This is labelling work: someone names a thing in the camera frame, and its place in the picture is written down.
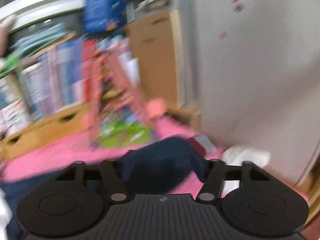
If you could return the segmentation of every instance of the metal screw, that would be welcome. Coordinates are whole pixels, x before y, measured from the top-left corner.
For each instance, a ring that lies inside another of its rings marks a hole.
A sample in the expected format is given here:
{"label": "metal screw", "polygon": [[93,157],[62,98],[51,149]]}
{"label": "metal screw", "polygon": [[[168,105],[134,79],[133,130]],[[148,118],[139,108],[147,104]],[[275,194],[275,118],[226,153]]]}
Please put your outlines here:
{"label": "metal screw", "polygon": [[124,201],[127,198],[126,194],[123,193],[114,193],[111,195],[113,201]]}
{"label": "metal screw", "polygon": [[199,198],[203,201],[211,201],[214,200],[214,195],[211,193],[201,193]]}

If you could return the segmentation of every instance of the ribbed black surface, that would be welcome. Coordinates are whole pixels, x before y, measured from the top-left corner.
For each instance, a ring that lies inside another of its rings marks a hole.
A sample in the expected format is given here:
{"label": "ribbed black surface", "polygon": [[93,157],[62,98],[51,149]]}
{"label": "ribbed black surface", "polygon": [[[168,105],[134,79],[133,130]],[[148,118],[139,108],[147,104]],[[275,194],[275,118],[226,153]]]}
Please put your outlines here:
{"label": "ribbed black surface", "polygon": [[[27,236],[26,240],[44,239]],[[68,240],[254,240],[231,228],[212,205],[191,195],[136,195],[127,204],[114,205],[95,228]],[[293,235],[283,240],[302,240]]]}

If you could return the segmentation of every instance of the wooden drawer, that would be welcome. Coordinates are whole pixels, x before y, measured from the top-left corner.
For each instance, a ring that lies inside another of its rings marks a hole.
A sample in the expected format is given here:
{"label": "wooden drawer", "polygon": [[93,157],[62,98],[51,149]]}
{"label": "wooden drawer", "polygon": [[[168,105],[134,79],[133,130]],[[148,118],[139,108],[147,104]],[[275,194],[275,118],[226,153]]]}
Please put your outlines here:
{"label": "wooden drawer", "polygon": [[84,130],[82,118],[88,111],[88,104],[73,106],[5,138],[3,159],[11,160],[66,135],[81,132]]}

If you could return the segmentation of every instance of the cardboard box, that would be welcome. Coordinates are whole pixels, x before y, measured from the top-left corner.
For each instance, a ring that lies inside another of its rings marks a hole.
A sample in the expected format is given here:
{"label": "cardboard box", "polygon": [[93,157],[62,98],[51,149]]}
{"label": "cardboard box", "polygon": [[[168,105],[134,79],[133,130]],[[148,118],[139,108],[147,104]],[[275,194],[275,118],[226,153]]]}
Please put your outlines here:
{"label": "cardboard box", "polygon": [[197,107],[182,106],[178,109],[168,107],[166,113],[181,124],[190,126],[196,132],[201,132],[201,113]]}
{"label": "cardboard box", "polygon": [[155,13],[127,25],[130,48],[139,59],[141,86],[148,98],[184,104],[183,51],[179,13]]}

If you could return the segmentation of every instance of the blue box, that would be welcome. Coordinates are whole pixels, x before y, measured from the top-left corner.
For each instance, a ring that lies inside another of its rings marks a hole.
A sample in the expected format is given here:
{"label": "blue box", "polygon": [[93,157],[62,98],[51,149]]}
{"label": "blue box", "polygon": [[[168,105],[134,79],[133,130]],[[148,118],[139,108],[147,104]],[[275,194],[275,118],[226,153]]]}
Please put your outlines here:
{"label": "blue box", "polygon": [[125,0],[86,0],[85,33],[110,31],[126,24]]}

